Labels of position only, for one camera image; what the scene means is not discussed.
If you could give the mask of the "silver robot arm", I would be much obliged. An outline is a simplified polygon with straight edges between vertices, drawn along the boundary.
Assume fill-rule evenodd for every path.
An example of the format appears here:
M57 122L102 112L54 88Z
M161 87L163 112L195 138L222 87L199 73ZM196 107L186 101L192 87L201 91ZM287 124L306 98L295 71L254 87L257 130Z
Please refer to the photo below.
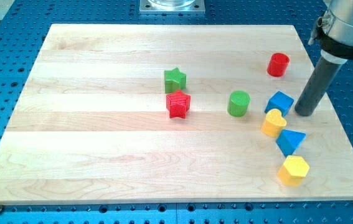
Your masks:
M321 57L335 64L353 60L353 0L332 0L314 23L308 44L318 41Z

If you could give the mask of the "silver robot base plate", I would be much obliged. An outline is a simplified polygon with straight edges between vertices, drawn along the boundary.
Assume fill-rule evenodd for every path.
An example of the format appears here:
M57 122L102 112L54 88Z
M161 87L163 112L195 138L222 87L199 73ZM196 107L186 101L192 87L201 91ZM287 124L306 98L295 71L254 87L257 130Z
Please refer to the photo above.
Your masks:
M141 14L175 14L182 12L205 12L204 0L140 0Z

